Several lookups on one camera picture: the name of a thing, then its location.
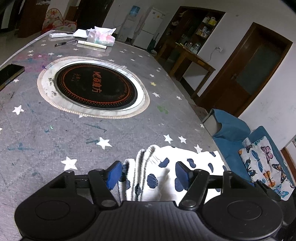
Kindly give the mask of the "tissue pack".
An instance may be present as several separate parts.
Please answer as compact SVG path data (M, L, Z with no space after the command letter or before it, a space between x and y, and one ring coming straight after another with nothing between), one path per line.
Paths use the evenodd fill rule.
M107 47L112 47L115 43L115 37L112 35L116 28L100 28L94 27L93 29L88 29L87 42L94 44L100 44Z

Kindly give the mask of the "dark wooden door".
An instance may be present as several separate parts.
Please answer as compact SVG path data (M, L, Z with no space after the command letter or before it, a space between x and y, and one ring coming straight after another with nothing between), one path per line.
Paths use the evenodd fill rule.
M200 97L197 106L210 111L241 113L258 96L292 46L292 41L257 23L252 23L238 46Z

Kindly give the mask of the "white paper sheets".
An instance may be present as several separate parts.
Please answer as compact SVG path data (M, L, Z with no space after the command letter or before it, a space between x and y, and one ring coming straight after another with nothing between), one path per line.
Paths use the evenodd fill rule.
M83 38L83 39L87 39L89 35L89 31L87 30L82 30L82 29L78 29L77 31L75 31L73 33L73 37L76 38Z

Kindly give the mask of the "dark wall shelf unit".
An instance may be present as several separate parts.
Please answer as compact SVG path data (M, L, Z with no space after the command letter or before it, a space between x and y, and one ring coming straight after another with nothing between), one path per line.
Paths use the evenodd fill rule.
M183 46L198 45L200 51L224 15L224 11L180 6L156 44L155 50L159 52L165 41L171 40Z

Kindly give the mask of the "butterfly print cushion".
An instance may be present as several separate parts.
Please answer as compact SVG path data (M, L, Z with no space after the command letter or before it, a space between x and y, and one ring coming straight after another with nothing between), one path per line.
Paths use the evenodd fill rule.
M277 160L266 136L238 151L245 169L253 182L259 181L287 201L294 191L284 165Z

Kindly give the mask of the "white refrigerator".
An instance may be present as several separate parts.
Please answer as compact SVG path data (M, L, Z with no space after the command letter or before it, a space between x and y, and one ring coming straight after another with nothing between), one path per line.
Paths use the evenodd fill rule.
M132 45L141 49L147 49L166 14L155 8L142 15L132 39Z

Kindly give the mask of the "black smartphone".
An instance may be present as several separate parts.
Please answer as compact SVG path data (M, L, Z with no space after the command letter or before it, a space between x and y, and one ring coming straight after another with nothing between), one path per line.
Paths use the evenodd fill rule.
M25 67L16 64L9 64L0 70L0 90L3 90L9 83L15 80L25 71Z

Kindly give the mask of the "round induction cooktop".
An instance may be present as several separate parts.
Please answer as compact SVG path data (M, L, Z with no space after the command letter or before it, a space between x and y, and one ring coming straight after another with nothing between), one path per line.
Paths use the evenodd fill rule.
M37 87L53 107L94 118L131 118L150 103L144 84L134 73L95 58L57 59L39 74Z

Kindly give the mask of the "white pen box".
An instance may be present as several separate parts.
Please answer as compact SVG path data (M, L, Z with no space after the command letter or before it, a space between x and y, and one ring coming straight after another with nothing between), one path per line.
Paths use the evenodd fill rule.
M87 41L78 40L77 44L89 46L89 47L100 48L100 49L107 49L107 47L105 45L96 44L96 43L87 42Z

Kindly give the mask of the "white navy polka dot garment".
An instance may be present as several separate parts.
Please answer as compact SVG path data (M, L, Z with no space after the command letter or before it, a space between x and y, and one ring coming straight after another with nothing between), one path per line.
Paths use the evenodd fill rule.
M141 149L136 158L122 163L118 181L120 201L175 201L180 203L186 190L176 176L176 164L190 170L201 169L221 176L227 170L218 151L200 152L171 146L151 145Z

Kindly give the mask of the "blue sofa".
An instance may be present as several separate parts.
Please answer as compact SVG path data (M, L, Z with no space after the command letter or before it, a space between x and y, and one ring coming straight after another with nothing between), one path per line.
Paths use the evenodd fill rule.
M259 126L254 131L251 131L243 120L219 109L210 110L210 113L203 119L202 123L212 136L228 167L235 174L248 182L251 181L238 151L244 147L243 141L246 138L249 138L250 142L253 143L265 136L271 144L271 149L283 167L287 178L293 182L293 177L282 154L263 126Z

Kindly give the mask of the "dark wooden side table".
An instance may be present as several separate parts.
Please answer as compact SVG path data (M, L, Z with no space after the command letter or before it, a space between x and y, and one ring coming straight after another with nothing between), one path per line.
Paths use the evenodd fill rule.
M191 63L195 63L198 66L202 67L204 70L207 71L207 74L202 79L202 81L199 83L197 88L194 90L194 92L191 94L191 99L198 98L198 92L201 90L203 85L206 83L206 81L209 79L209 77L212 75L212 73L216 70L214 67L212 67L210 64L208 64L205 60L200 58L198 55L195 55L191 51L187 50L185 47L183 47L181 44L176 43L170 39L166 39L162 48L160 51L156 54L155 60L159 61L164 54L164 52L168 49L172 48L173 50L177 51L180 56L177 59L177 62L174 64L173 68L169 72L170 77L174 77L177 70L180 68L182 63L184 61L191 61Z

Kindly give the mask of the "black marker pen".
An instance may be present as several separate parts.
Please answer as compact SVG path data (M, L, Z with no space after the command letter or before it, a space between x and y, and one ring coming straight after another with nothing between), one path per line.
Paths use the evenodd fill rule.
M66 41L66 42L60 42L54 45L54 47L59 47L67 44L76 44L77 40L72 40L72 41Z

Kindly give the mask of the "water dispenser with blue bottle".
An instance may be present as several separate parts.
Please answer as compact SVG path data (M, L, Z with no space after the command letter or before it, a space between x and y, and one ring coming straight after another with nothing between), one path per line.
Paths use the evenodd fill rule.
M130 12L126 16L126 18L125 18L125 20L124 20L123 24L121 25L120 30L118 32L117 40L119 42L125 42L126 39L128 38L139 11L140 11L139 6L132 6Z

